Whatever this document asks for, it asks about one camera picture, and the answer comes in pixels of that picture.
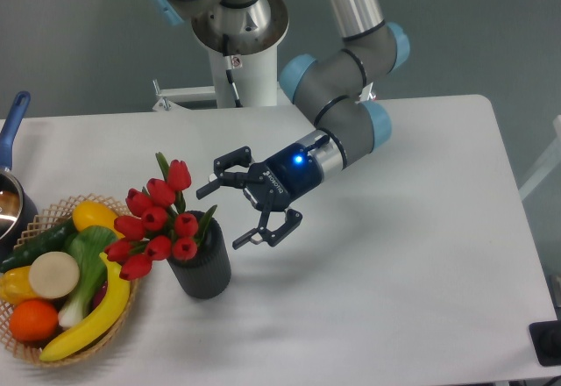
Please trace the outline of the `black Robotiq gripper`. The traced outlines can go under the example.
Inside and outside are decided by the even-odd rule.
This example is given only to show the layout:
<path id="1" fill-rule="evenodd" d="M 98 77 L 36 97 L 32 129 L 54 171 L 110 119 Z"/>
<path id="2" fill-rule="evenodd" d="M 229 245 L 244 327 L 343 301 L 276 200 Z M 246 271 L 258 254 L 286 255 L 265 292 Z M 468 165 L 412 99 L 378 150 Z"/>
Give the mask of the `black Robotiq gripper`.
<path id="1" fill-rule="evenodd" d="M 256 226 L 232 241 L 234 249 L 248 243 L 276 247 L 300 225 L 302 214 L 288 206 L 321 183 L 321 169 L 305 148 L 301 143 L 293 143 L 265 161 L 253 164 L 250 147 L 240 147 L 214 160 L 213 178 L 196 191 L 196 198 L 203 199 L 223 186 L 244 189 L 254 210 L 259 211 Z M 230 168 L 236 166 L 249 171 L 231 172 Z M 270 192 L 273 192 L 271 209 L 265 207 Z M 274 215 L 282 215 L 283 220 L 270 227 Z"/>

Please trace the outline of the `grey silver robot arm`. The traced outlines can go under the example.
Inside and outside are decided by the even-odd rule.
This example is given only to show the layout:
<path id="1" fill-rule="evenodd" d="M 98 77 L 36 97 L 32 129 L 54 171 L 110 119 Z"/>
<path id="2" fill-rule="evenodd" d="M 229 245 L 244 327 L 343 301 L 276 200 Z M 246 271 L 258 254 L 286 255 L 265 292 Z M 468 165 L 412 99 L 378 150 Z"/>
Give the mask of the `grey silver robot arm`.
<path id="1" fill-rule="evenodd" d="M 378 0 L 330 0 L 342 48 L 319 61 L 303 54 L 277 66 L 288 31 L 283 0 L 153 0 L 169 23 L 191 24 L 206 48 L 220 108 L 274 106 L 284 95 L 313 131 L 256 162 L 248 147 L 217 158 L 205 197 L 241 189 L 258 225 L 233 242 L 275 246 L 302 221 L 292 203 L 389 140 L 392 123 L 368 93 L 408 58 L 408 37 L 384 19 Z"/>

